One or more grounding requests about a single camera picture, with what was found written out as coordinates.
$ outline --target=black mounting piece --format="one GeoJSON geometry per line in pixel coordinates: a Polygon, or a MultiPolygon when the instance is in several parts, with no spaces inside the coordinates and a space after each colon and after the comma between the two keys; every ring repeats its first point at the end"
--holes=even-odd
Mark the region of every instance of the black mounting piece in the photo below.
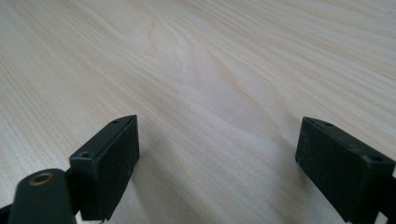
{"type": "Polygon", "coordinates": [[[109,220],[139,160],[137,116],[115,119],[70,156],[64,172],[26,176],[14,203],[0,209],[0,224],[72,224],[109,220]]]}
{"type": "Polygon", "coordinates": [[[303,118],[295,159],[345,222],[396,221],[395,161],[336,126],[303,118]]]}

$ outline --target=light wood surface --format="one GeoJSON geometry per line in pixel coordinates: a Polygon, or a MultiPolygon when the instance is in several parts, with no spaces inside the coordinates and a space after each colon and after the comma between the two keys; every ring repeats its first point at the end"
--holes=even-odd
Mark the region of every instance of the light wood surface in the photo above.
{"type": "Polygon", "coordinates": [[[141,159],[109,223],[344,223],[303,116],[396,159],[393,0],[0,1],[0,206],[113,119],[141,159]]]}

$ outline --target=wood grain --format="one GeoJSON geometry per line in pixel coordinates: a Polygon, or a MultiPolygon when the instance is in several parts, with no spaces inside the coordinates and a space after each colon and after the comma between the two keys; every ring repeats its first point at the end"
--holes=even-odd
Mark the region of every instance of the wood grain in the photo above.
{"type": "Polygon", "coordinates": [[[0,206],[137,114],[109,223],[343,223],[294,161],[303,116],[396,159],[387,0],[0,1],[0,206]]]}

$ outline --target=wooden table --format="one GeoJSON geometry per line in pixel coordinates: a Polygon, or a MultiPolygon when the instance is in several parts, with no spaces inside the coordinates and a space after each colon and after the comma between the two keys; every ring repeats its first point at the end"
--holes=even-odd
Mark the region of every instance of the wooden table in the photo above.
{"type": "Polygon", "coordinates": [[[109,223],[344,223],[294,160],[301,120],[396,159],[395,9],[0,1],[0,206],[136,114],[141,159],[109,223]]]}

